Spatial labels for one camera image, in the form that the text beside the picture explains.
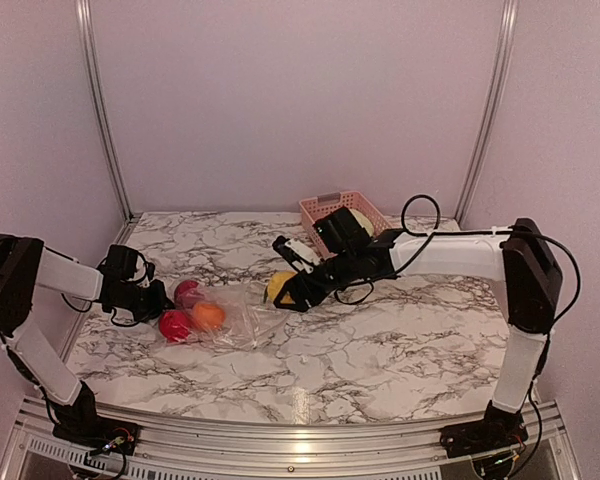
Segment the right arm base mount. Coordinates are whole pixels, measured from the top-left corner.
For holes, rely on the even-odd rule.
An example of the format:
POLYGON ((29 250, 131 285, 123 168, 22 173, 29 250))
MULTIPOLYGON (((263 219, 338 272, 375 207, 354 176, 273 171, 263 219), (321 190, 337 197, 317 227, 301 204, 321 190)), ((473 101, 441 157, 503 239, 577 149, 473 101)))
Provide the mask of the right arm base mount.
POLYGON ((526 427, 520 420, 507 424, 501 420, 482 419, 443 427, 439 442, 448 458, 459 458, 522 444, 527 440, 526 427))

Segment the left aluminium frame post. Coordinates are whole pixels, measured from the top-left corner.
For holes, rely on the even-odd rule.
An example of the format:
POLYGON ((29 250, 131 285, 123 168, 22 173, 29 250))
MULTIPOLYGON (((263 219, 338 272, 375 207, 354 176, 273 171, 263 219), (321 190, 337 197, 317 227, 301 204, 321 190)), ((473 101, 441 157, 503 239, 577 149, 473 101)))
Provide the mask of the left aluminium frame post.
POLYGON ((134 213, 132 211, 127 189, 124 185, 122 170, 119 164, 112 129, 108 118, 98 62, 91 2, 88 0, 77 0, 75 6, 89 92, 107 170, 121 216, 125 223, 130 223, 134 219, 134 213))

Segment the pink perforated plastic basket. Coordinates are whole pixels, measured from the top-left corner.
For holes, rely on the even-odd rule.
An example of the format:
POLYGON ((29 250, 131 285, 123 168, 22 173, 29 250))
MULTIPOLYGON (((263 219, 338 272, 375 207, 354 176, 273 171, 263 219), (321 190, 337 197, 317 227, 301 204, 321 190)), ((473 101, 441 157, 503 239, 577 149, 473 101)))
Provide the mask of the pink perforated plastic basket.
POLYGON ((340 191, 322 196, 303 199, 299 202, 301 224, 312 240, 321 257, 327 259, 333 256, 330 248, 333 246, 331 234, 333 227, 341 235, 352 230, 357 233, 364 229, 351 213, 357 209, 367 216, 374 225, 375 236, 393 226, 385 216, 358 191, 340 191))

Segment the orange fake fruit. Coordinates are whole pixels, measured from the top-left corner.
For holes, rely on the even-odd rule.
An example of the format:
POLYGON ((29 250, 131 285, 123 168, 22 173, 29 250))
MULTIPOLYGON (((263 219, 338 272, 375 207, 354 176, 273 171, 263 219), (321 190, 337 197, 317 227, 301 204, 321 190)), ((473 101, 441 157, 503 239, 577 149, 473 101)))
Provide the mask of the orange fake fruit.
POLYGON ((225 320, 224 309, 215 303, 199 301, 191 308, 191 321, 196 330, 203 332, 221 330, 225 320))

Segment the clear zip top bag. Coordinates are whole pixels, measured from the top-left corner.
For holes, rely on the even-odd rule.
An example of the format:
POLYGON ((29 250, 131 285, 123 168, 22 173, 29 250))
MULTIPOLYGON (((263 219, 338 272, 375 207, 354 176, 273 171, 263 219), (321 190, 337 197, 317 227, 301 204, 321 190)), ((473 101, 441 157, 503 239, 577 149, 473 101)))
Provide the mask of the clear zip top bag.
POLYGON ((257 348, 283 327, 292 313, 275 308, 273 303, 263 302, 265 285, 261 282, 248 282, 236 285, 205 286, 199 283, 204 295, 200 301, 215 303, 224 309, 226 320, 218 331, 196 330, 191 321, 191 308, 175 308, 189 316, 191 323, 188 339, 181 343, 194 344, 222 350, 250 350, 257 348))

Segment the dark red fake fruit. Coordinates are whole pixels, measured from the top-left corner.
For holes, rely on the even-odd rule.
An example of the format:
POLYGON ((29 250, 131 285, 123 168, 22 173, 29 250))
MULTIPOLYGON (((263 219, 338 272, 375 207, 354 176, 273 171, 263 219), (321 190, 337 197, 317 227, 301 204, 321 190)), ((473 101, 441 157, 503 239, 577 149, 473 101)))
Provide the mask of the dark red fake fruit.
POLYGON ((185 280, 178 284, 174 291, 174 304, 178 308, 192 308, 204 298, 195 280, 185 280))

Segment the front aluminium rail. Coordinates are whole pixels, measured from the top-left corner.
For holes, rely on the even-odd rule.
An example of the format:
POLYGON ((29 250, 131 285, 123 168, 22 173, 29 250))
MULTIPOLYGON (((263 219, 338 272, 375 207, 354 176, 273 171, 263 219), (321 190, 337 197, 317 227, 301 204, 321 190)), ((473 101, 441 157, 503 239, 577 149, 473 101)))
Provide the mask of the front aluminium rail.
POLYGON ((504 467, 515 452, 520 479, 579 479, 561 412, 554 402, 524 410, 523 446, 451 459, 440 444, 449 424, 470 413, 407 422, 284 425, 175 417, 103 405, 103 415, 138 425, 133 454, 88 457, 57 439, 43 401, 19 409, 0 464, 0 479, 479 479, 489 463, 504 467))

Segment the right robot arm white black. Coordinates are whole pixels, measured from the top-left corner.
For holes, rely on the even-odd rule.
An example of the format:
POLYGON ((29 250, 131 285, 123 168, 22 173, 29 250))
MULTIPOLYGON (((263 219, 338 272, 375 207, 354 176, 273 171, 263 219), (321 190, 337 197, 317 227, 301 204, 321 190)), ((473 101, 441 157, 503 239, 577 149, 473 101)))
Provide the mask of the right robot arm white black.
POLYGON ((405 276, 475 278, 500 286, 508 339, 495 390, 481 419, 444 427, 440 444, 459 457, 527 440, 522 408, 546 363, 563 272, 553 251, 574 256, 543 234, 530 218, 506 227, 414 231, 406 224, 369 233, 346 207, 313 224, 329 255, 321 259, 304 243, 277 237, 273 250, 294 273, 274 296, 279 309, 306 312, 328 296, 405 276))

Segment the yellow fake fruit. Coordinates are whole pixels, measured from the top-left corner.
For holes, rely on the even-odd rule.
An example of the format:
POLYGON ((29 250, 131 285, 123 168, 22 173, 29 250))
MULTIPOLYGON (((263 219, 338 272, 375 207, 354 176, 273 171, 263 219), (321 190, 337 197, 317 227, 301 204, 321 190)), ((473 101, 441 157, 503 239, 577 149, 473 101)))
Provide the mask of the yellow fake fruit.
POLYGON ((279 271, 274 273, 265 288, 263 302, 266 303, 269 301, 273 303, 284 284, 295 275, 296 273, 291 271, 279 271))

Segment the right aluminium frame post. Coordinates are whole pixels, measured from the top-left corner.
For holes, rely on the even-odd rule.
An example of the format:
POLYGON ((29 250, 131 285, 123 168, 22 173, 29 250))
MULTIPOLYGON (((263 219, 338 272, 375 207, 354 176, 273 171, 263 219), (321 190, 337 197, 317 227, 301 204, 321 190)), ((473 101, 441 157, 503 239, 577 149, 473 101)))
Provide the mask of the right aluminium frame post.
POLYGON ((518 0, 505 0, 502 2, 493 66, 491 69, 490 80, 487 85, 481 121, 472 148, 465 179, 454 211, 454 219, 459 225, 463 225, 469 215, 469 210, 485 165, 491 142, 491 135, 506 88, 514 46, 518 11, 518 0))

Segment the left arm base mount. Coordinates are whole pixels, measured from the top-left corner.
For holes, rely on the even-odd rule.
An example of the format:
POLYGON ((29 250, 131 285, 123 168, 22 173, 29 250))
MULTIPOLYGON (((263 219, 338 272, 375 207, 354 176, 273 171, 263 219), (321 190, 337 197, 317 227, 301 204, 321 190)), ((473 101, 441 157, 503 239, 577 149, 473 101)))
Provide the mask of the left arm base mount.
POLYGON ((140 432, 138 424, 99 417, 84 427, 54 420, 53 435, 62 440, 89 447, 96 453, 115 452, 130 456, 134 453, 140 432))

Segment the white fake cabbage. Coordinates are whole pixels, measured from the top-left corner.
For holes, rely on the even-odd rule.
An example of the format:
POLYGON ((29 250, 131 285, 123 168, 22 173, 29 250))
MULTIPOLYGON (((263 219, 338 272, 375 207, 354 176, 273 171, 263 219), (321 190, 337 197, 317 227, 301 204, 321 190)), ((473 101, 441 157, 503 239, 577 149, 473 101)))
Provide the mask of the white fake cabbage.
POLYGON ((364 228, 370 237, 375 236, 375 228, 371 220, 357 209, 351 209, 351 213, 358 223, 364 228))

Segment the red fake apple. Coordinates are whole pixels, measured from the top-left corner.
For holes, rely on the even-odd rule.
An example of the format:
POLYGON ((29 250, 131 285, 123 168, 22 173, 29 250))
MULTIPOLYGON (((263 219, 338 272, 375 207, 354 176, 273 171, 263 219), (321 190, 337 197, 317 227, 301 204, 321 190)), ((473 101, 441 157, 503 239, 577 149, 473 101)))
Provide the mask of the red fake apple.
POLYGON ((181 343, 190 335, 189 316, 180 310, 165 311, 159 319, 159 331, 171 343, 181 343))

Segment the aluminium frame post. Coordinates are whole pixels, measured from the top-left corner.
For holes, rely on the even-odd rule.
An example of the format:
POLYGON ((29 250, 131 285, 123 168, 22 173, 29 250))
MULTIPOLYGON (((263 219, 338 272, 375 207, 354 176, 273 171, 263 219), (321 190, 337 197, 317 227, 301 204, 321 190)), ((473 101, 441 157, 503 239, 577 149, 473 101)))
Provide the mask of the aluminium frame post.
POLYGON ((459 225, 463 225, 469 215, 469 210, 485 165, 491 142, 491 135, 506 88, 514 46, 518 11, 518 0, 505 0, 502 2, 493 66, 491 69, 490 80, 487 85, 481 121, 472 148, 465 179, 454 211, 454 219, 459 225))
POLYGON ((91 2, 88 0, 77 0, 75 6, 89 92, 107 170, 121 216, 125 223, 130 223, 134 219, 134 213, 132 211, 127 189, 124 185, 122 170, 119 164, 112 129, 108 118, 98 62, 91 2))

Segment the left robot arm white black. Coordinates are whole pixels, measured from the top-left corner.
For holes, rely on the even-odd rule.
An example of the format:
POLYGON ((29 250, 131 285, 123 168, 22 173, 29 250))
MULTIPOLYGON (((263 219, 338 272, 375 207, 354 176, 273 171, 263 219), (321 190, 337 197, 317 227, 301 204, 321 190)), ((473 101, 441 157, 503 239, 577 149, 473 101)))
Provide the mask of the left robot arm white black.
POLYGON ((96 267, 52 249, 43 240, 0 234, 0 344, 9 360, 37 387, 51 411, 56 432, 99 444, 115 430, 102 417, 95 395, 60 357, 41 323, 45 308, 34 305, 46 290, 98 305, 106 313, 126 312, 134 323, 157 319, 171 309, 155 266, 137 250, 108 248, 96 267))

